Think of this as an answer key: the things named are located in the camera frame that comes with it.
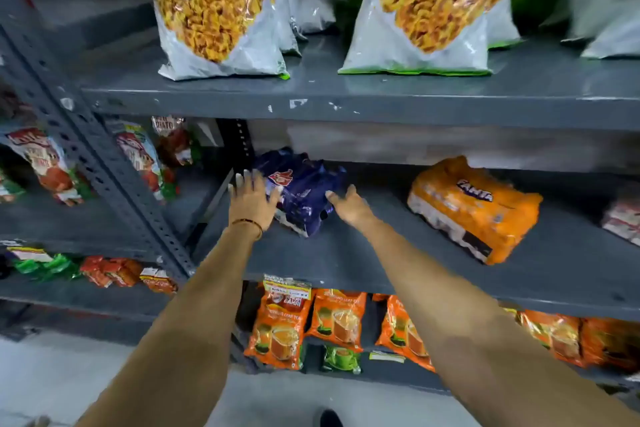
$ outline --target left arm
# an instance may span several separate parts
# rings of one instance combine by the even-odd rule
[[[231,185],[229,224],[269,228],[278,190],[267,202],[264,179],[247,171]],[[196,274],[154,321],[122,370],[76,427],[201,427],[227,381],[229,342],[242,277],[260,230],[227,227]]]

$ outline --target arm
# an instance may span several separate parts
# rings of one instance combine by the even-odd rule
[[[76,427],[202,427],[227,381],[229,342],[244,267],[259,227],[269,228],[280,191],[267,202],[258,172],[229,185],[229,224],[197,273],[154,321],[122,370]]]
[[[631,426],[640,417],[556,360],[495,299],[374,216],[355,187],[328,192],[374,248],[433,365],[484,426]]]

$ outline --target floor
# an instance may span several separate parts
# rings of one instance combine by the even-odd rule
[[[55,426],[73,425],[131,350],[56,333],[18,343],[0,339],[0,426],[22,427],[42,414]],[[451,397],[291,372],[245,375],[235,368],[207,425],[311,426],[324,407],[338,412],[345,427],[478,425]]]

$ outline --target concrete floor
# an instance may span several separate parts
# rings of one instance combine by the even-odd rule
[[[131,351],[55,333],[19,343],[0,339],[0,426],[22,427],[43,414],[55,426],[73,425]],[[207,425],[311,426],[315,413],[326,407],[338,412],[345,427],[478,426],[451,397],[286,371],[245,375],[235,368]]]

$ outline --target hand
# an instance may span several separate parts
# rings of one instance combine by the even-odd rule
[[[236,174],[236,187],[229,184],[229,194],[231,195],[229,225],[244,218],[255,221],[262,227],[262,231],[267,231],[276,212],[276,204],[280,200],[281,191],[282,186],[274,188],[269,200],[267,200],[264,178],[260,171],[254,169],[252,175],[245,169],[244,177],[241,174]],[[259,230],[255,225],[251,223],[247,223],[247,225],[255,228],[256,236],[259,235]]]
[[[325,192],[324,196],[333,204],[338,216],[358,230],[368,221],[375,219],[371,208],[356,192],[356,187],[353,184],[347,189],[344,199],[333,191]]]

